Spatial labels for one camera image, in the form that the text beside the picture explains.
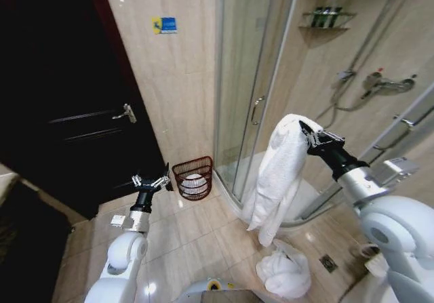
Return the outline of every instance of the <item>door handle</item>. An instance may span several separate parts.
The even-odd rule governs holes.
[[[130,119],[131,123],[136,123],[137,119],[136,116],[134,115],[133,109],[131,108],[131,106],[129,104],[124,104],[123,105],[123,109],[124,112],[121,115],[115,115],[114,117],[111,117],[112,119],[120,119],[122,117],[127,116]]]
[[[258,104],[260,104],[263,100],[265,100],[265,95],[261,96],[260,98],[257,98],[255,103],[253,104],[253,111],[252,111],[252,117],[250,118],[250,122],[252,123],[252,125],[258,125],[259,121],[255,121],[255,112],[256,112],[256,107],[258,106]]]

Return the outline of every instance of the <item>wicker waste basket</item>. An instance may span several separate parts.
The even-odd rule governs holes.
[[[187,200],[209,195],[212,186],[212,158],[209,156],[174,165],[172,168],[179,193]]]

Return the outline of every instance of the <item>glass shower door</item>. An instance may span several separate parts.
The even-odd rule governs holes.
[[[289,6],[290,0],[222,0],[214,160],[218,175],[239,200]]]

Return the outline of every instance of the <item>metal shower shelf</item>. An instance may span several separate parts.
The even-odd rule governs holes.
[[[313,12],[302,14],[301,28],[315,30],[348,30],[346,24],[356,16],[356,13],[341,12],[341,7],[318,7]]]

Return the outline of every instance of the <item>dark wooden door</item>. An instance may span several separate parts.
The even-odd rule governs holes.
[[[164,170],[107,0],[1,0],[1,20],[2,163],[88,218]]]

